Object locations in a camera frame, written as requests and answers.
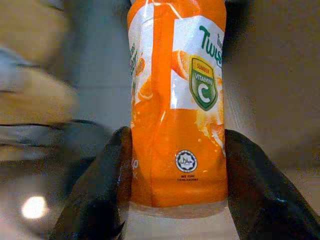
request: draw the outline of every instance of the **white surface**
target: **white surface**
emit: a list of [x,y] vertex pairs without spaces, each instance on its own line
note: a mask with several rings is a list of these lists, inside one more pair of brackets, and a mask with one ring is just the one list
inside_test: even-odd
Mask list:
[[238,240],[228,208],[215,216],[169,219],[130,214],[126,240]]

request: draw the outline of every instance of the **vitamin c badge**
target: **vitamin c badge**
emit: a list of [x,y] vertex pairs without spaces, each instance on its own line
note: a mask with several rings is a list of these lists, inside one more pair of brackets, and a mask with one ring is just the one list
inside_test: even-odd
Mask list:
[[218,99],[214,70],[204,60],[193,56],[189,71],[189,87],[192,96],[200,108],[209,111]]

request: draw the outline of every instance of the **orange bottle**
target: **orange bottle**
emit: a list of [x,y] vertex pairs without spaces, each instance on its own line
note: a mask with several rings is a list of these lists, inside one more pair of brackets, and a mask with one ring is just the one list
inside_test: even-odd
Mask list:
[[128,14],[133,206],[193,218],[227,198],[223,0],[137,0]]

